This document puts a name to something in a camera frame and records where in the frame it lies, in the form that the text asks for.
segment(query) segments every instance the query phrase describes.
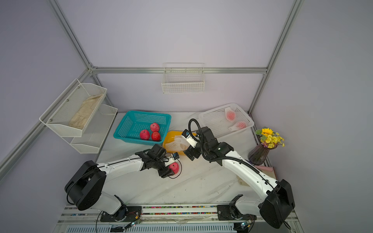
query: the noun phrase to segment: black cable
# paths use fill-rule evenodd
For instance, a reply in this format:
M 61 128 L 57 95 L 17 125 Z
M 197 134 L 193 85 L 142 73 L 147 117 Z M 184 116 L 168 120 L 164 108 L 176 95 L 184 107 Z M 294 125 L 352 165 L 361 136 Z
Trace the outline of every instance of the black cable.
M 191 123 L 192 122 L 195 122 L 195 124 L 197 125 L 197 127 L 198 127 L 198 130 L 199 130 L 199 132 L 200 132 L 200 137 L 199 137 L 199 140 L 197 140 L 197 138 L 195 138 L 194 137 L 194 135 L 191 133 L 191 136 L 192 136 L 192 138 L 195 140 L 195 141 L 199 141 L 200 142 L 200 149 L 201 149 L 201 155 L 202 155 L 202 157 L 205 159 L 205 160 L 207 160 L 207 161 L 210 161 L 210 159 L 209 158 L 207 158 L 206 157 L 206 155 L 205 155 L 205 153 L 203 152 L 203 133 L 202 133 L 202 130 L 201 130 L 201 126 L 200 126 L 200 124 L 198 123 L 198 121 L 196 120 L 196 119 L 194 119 L 194 118 L 192 118 L 192 119 L 190 119 L 189 120 L 189 122 L 188 122 L 188 130 L 189 130 L 189 132 L 191 132 L 192 130 L 190 129 L 190 125 L 191 125 Z
M 86 176 L 86 175 L 88 175 L 89 173 L 92 173 L 92 172 L 94 172 L 94 170 L 92 170 L 92 171 L 88 171 L 88 172 L 86 172 L 84 175 L 82 175 L 79 179 L 77 179 L 73 184 L 72 184 L 72 186 L 71 186 L 71 188 L 69 189 L 69 191 L 67 191 L 67 194 L 66 194 L 66 200 L 68 201 L 68 203 L 69 204 L 71 204 L 71 205 L 75 205 L 74 203 L 71 203 L 71 202 L 69 202 L 69 193 L 70 193 L 70 190 L 72 189 L 72 187 L 81 179 L 81 178 L 83 178 L 84 176 Z
M 252 228 L 254 227 L 254 223 L 255 223 L 255 219 L 253 220 L 253 224 L 251 225 L 251 228 L 247 233 L 249 233 L 252 230 Z
M 204 154 L 204 152 L 203 152 L 203 133 L 202 133 L 202 130 L 201 130 L 201 127 L 200 127 L 200 124 L 198 123 L 198 121 L 196 120 L 196 119 L 194 119 L 194 118 L 192 118 L 192 119 L 190 119 L 189 120 L 189 123 L 188 123 L 188 130 L 189 130 L 189 132 L 191 133 L 192 132 L 192 130 L 191 130 L 191 123 L 192 122 L 195 122 L 196 123 L 196 125 L 197 125 L 197 127 L 198 127 L 198 130 L 199 130 L 199 132 L 200 132 L 200 139 L 199 139 L 199 142 L 200 142 L 200 147 L 201 147 L 201 154 L 202 154 L 202 157 L 205 159 L 205 160 L 207 160 L 207 161 L 209 161 L 210 163 L 211 162 L 216 162 L 216 161 L 218 161 L 218 160 L 233 160 L 233 161 L 236 161 L 236 162 L 239 162 L 240 164 L 242 163 L 243 165 L 245 165 L 245 166 L 247 166 L 247 167 L 249 167 L 251 170 L 253 170 L 255 173 L 257 173 L 265 182 L 266 182 L 266 184 L 269 184 L 271 187 L 272 187 L 272 191 L 273 191 L 273 193 L 276 195 L 276 204 L 277 204 L 277 208 L 279 209 L 280 207 L 279 207 L 279 204 L 278 204 L 278 201 L 277 201 L 277 194 L 275 193 L 275 188 L 260 174 L 260 171 L 256 168 L 256 167 L 254 167 L 254 166 L 252 166 L 251 164 L 249 164 L 249 163 L 247 163 L 247 162 L 245 162 L 245 161 L 243 161 L 243 160 L 240 160 L 240 159 L 238 159 L 238 158 L 234 158 L 234 157 L 229 157 L 229 156 L 225 156 L 225 157 L 219 157 L 219 158 L 215 158 L 215 159 L 208 159 L 206 156 L 205 156 L 205 154 Z M 197 140 L 197 138 L 196 137 L 194 137 L 194 135 L 191 133 L 191 136 L 192 136 L 192 138 L 195 140 L 195 141 L 198 141 Z M 289 230 L 291 230 L 291 227 L 290 227 L 290 225 L 287 223 L 287 222 L 285 222 L 285 219 L 282 217 L 282 214 L 281 214 L 281 211 L 279 210 L 279 212 L 280 212 L 280 217 L 281 217 L 281 219 L 282 219 L 282 221 L 284 222 L 284 225 L 289 229 Z
M 174 177 L 174 178 L 172 178 L 172 177 L 170 177 L 170 176 L 168 176 L 169 178 L 171 178 L 171 179 L 176 179 L 176 178 L 178 178 L 179 176 L 180 176 L 180 174 L 181 174 L 181 171 L 183 170 L 183 166 L 181 165 L 181 162 L 180 162 L 180 160 L 178 160 L 179 161 L 179 163 L 180 163 L 180 173 L 178 174 L 178 176 L 177 177 Z
M 102 213 L 102 211 L 98 214 L 97 219 L 96 219 L 96 233 L 97 233 L 97 222 L 98 222 L 98 217 L 100 216 L 101 213 Z

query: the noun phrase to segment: beige cloth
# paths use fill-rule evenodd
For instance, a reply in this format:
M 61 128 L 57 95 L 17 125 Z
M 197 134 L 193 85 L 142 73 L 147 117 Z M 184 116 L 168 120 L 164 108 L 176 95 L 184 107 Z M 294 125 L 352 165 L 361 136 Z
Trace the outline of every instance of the beige cloth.
M 83 101 L 78 112 L 71 118 L 69 126 L 76 129 L 83 129 L 103 95 L 92 95 Z

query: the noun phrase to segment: white robotic arm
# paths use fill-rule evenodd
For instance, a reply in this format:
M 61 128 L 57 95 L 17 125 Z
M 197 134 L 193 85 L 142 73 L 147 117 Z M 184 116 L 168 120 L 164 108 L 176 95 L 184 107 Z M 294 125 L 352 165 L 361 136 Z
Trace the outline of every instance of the white robotic arm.
M 175 173 L 169 165 L 178 158 L 177 153 L 166 157 L 166 150 L 156 144 L 149 150 L 113 162 L 95 164 L 87 161 L 67 183 L 65 191 L 79 210 L 99 209 L 114 215 L 114 220 L 122 221 L 126 216 L 126 205 L 118 196 L 102 192 L 103 185 L 127 173 L 150 168 L 157 169 L 162 178 L 172 176 Z
M 191 123 L 197 124 L 198 139 L 191 133 Z M 219 143 L 208 127 L 201 128 L 197 120 L 191 119 L 182 136 L 190 146 L 184 151 L 191 160 L 200 155 L 210 162 L 217 162 L 234 172 L 258 194 L 259 198 L 236 196 L 230 203 L 230 214 L 238 219 L 243 215 L 260 215 L 274 228 L 279 228 L 294 209 L 294 198 L 290 184 L 277 181 L 244 160 L 230 145 Z
M 190 132 L 191 122 L 198 126 L 197 137 Z M 234 172 L 248 183 L 259 198 L 236 196 L 230 203 L 233 219 L 241 219 L 244 215 L 260 215 L 271 226 L 279 228 L 284 219 L 294 208 L 291 186 L 285 180 L 273 179 L 253 165 L 245 161 L 230 145 L 219 143 L 208 127 L 200 128 L 195 119 L 189 122 L 189 129 L 182 133 L 190 146 L 184 151 L 191 160 L 200 155 L 210 162 L 217 162 Z M 169 165 L 178 159 L 178 154 L 166 158 L 166 150 L 159 144 L 145 151 L 140 151 L 128 158 L 109 163 L 95 164 L 85 162 L 73 178 L 65 186 L 65 191 L 79 210 L 96 208 L 113 215 L 116 221 L 122 221 L 127 214 L 127 207 L 114 195 L 102 192 L 105 182 L 134 171 L 154 168 L 160 177 L 174 175 Z

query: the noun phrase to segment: metal rail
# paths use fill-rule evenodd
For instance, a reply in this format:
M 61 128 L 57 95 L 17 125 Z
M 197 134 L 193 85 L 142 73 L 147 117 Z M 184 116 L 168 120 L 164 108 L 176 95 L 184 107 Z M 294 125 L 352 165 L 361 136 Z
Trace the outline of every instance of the metal rail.
M 85 70 L 78 80 L 83 82 L 83 80 L 90 76 L 91 72 Z M 43 114 L 43 119 L 48 119 L 65 99 L 66 97 L 74 90 L 78 85 L 78 82 L 75 84 L 69 85 L 64 92 L 53 102 L 53 104 L 45 111 Z M 27 149 L 32 145 L 36 140 L 38 135 L 43 131 L 45 125 L 38 121 L 31 130 L 22 138 L 22 140 L 12 149 L 12 151 L 0 161 L 0 183 L 4 180 L 4 177 L 9 173 L 9 171 L 17 164 L 17 162 L 22 158 Z
M 97 67 L 92 71 L 98 73 L 163 73 L 164 67 Z M 204 73 L 267 73 L 266 67 L 204 67 Z
M 277 58 L 278 58 L 278 56 L 281 52 L 281 49 L 282 49 L 282 47 L 285 43 L 286 38 L 288 37 L 291 26 L 293 25 L 294 20 L 298 15 L 298 12 L 299 12 L 302 4 L 303 4 L 303 1 L 304 0 L 295 0 L 294 3 L 293 3 L 293 6 L 290 10 L 288 18 L 286 19 L 285 25 L 284 25 L 284 27 L 281 31 L 281 34 L 280 34 L 280 37 L 277 41 L 275 49 L 273 50 L 272 56 L 269 60 L 269 63 L 268 63 L 268 66 L 267 66 L 267 68 L 268 68 L 267 73 L 263 75 L 263 77 L 261 79 L 261 82 L 259 84 L 259 87 L 257 89 L 257 92 L 255 93 L 254 99 L 251 102 L 251 105 L 250 105 L 250 108 L 249 108 L 249 111 L 248 111 L 249 114 L 253 113 L 255 105 L 257 104 L 261 93 L 263 92 L 264 86 L 268 81 L 269 75 L 271 74 L 273 66 L 274 66 L 274 64 L 275 64 L 275 62 L 276 62 L 276 60 L 277 60 Z
M 78 41 L 77 36 L 75 35 L 66 15 L 62 11 L 62 8 L 57 0 L 49 0 L 49 3 L 51 5 L 51 8 L 57 17 L 58 21 L 60 22 L 60 25 L 62 26 L 62 29 L 65 31 L 67 36 L 69 37 L 71 43 L 73 44 L 74 48 L 78 52 L 80 58 L 82 59 L 83 63 L 85 64 L 87 69 L 93 68 L 93 65 L 88 60 L 87 55 L 85 54 L 82 45 Z

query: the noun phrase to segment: wall-mounted wire basket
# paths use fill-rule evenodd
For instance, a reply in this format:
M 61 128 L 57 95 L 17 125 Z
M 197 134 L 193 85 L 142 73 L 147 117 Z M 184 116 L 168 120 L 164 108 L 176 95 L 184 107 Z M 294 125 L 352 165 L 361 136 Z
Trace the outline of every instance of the wall-mounted wire basket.
M 106 91 L 107 89 L 101 86 L 79 82 L 79 84 L 75 87 L 71 94 L 46 122 L 44 122 L 41 117 L 39 119 L 60 137 L 81 137 L 84 131 L 87 129 L 96 111 L 100 107 L 102 101 L 105 99 Z M 93 109 L 83 128 L 77 129 L 74 127 L 70 127 L 69 123 L 73 116 L 79 111 L 83 101 L 85 101 L 90 96 L 100 94 L 102 94 L 102 96 L 98 100 L 96 107 Z
M 203 92 L 205 89 L 203 65 L 203 63 L 165 63 L 163 93 Z
M 97 154 L 104 143 L 117 111 L 117 108 L 101 104 L 84 134 L 81 137 L 73 138 L 71 142 L 66 141 L 81 154 Z

